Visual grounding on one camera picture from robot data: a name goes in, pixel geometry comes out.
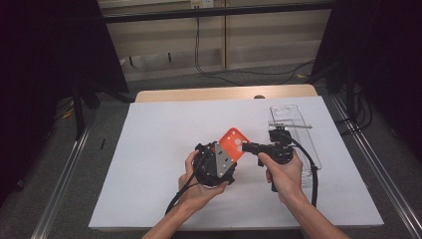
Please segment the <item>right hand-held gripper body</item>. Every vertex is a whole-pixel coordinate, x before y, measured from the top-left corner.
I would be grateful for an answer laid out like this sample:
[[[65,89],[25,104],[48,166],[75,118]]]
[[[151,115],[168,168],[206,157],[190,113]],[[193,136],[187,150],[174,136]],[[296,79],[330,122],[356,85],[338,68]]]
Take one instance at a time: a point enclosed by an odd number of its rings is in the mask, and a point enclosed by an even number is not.
[[[271,144],[260,144],[258,152],[266,153],[274,162],[287,164],[293,159],[293,149],[297,147],[306,157],[310,164],[313,159],[305,148],[295,140],[288,131],[288,126],[283,123],[271,123],[269,130]]]

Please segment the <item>white table sheet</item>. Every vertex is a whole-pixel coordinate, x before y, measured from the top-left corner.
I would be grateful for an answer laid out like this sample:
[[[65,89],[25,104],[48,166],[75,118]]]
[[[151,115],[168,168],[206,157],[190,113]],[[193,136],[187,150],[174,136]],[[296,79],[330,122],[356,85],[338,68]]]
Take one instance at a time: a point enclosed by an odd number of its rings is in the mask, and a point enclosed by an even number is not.
[[[130,106],[90,226],[101,231],[146,229],[164,215],[177,192],[184,160],[198,143],[219,139],[229,128],[249,140],[269,140],[273,106],[300,109],[320,169],[317,209],[333,224],[379,226],[383,220],[320,97],[271,100],[138,103]],[[235,181],[195,213],[184,229],[258,230],[294,228],[256,156],[238,162]]]

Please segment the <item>clear plastic box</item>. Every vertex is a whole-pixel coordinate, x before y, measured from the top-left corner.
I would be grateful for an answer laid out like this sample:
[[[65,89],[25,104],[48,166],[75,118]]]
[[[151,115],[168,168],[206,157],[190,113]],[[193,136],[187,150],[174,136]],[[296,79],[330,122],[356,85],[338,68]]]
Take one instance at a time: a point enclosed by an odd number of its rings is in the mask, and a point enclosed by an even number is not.
[[[292,146],[300,160],[303,162],[302,185],[304,188],[311,188],[313,184],[312,168],[307,155],[296,145],[296,142],[308,153],[313,160],[316,169],[321,169],[321,163],[311,138],[313,127],[306,123],[300,108],[296,105],[272,106],[270,107],[268,129],[280,129],[282,133],[292,139]]]

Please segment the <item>white wall socket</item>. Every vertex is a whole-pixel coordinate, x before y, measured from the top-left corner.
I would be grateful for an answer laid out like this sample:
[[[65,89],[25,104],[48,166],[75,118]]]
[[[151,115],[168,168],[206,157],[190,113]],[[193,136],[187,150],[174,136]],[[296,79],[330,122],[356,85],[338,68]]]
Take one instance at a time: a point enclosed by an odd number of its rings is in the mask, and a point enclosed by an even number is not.
[[[214,0],[190,0],[192,9],[213,8]]]

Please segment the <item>black metal stand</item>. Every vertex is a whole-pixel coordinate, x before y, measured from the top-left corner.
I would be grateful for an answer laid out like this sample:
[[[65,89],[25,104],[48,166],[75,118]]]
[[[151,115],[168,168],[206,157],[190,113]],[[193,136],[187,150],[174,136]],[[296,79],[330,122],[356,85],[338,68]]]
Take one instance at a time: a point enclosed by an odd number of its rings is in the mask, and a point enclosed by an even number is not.
[[[346,112],[351,121],[356,121],[354,108],[354,76],[352,65],[347,66],[346,80]]]
[[[76,140],[79,140],[86,127],[83,104],[86,104],[90,109],[97,109],[100,106],[100,100],[96,95],[95,84],[91,81],[74,81],[73,101],[77,124]]]

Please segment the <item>person's left hand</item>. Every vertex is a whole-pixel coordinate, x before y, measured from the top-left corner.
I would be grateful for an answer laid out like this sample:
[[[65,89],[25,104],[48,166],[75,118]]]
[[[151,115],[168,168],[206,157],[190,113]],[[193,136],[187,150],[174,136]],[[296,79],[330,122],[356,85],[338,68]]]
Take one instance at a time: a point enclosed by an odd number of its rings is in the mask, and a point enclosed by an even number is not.
[[[196,211],[202,209],[214,197],[222,194],[228,185],[227,182],[223,182],[215,188],[206,188],[203,185],[198,184],[195,177],[193,177],[191,181],[188,181],[193,175],[194,169],[192,163],[197,154],[198,150],[195,150],[188,155],[185,160],[185,173],[178,179],[179,188],[182,188],[184,185],[187,185],[188,188],[181,195],[176,207],[187,215],[192,215]]]

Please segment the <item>person's right hand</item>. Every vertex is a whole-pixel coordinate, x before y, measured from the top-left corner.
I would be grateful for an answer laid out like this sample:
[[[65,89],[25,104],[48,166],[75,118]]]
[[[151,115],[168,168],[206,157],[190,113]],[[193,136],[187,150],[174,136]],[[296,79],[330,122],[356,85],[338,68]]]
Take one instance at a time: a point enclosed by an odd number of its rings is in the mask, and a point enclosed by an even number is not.
[[[286,205],[307,199],[302,190],[303,163],[293,151],[293,159],[286,164],[274,162],[267,154],[260,152],[258,158],[267,167],[266,178],[278,190],[280,200]]]

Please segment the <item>orange phone case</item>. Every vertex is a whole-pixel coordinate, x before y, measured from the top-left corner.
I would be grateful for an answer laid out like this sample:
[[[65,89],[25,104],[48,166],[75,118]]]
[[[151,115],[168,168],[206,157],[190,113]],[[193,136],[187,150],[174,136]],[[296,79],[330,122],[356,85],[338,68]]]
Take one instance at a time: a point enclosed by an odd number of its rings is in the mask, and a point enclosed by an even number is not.
[[[227,152],[229,157],[237,161],[243,154],[242,143],[250,140],[237,128],[231,127],[218,140],[221,147]]]

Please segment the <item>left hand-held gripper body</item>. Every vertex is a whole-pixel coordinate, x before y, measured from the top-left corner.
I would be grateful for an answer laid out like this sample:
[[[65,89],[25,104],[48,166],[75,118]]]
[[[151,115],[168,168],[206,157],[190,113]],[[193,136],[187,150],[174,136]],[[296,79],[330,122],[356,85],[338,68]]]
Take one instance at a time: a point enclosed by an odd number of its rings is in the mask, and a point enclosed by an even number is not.
[[[194,157],[194,175],[197,181],[208,188],[214,188],[223,182],[232,184],[237,162],[226,152],[219,142],[198,143],[198,154]]]

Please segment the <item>black curtain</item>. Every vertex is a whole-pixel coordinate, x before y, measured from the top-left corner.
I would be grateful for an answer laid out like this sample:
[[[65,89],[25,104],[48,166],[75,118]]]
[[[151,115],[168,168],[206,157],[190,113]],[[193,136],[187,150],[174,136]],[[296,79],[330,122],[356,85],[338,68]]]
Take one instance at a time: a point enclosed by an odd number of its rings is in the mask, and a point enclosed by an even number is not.
[[[353,70],[422,161],[422,0],[334,0],[313,72],[329,66],[328,89]]]
[[[0,204],[38,156],[59,100],[97,107],[127,83],[99,0],[0,0]]]

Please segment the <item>metal floor rail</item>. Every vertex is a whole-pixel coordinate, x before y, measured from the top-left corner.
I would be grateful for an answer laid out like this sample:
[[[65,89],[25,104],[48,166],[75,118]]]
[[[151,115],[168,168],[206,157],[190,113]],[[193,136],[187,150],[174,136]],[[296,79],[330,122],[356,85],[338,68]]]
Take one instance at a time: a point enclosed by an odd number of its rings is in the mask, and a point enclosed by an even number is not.
[[[45,210],[43,211],[42,216],[35,227],[31,239],[48,239],[90,132],[91,127],[88,125],[83,130],[80,137],[75,141],[65,167],[59,177],[52,195],[50,196],[47,206],[45,207]]]
[[[346,232],[353,238],[422,239],[422,163],[368,102],[363,117],[369,125],[348,119],[341,96],[330,95],[325,102],[384,221]]]

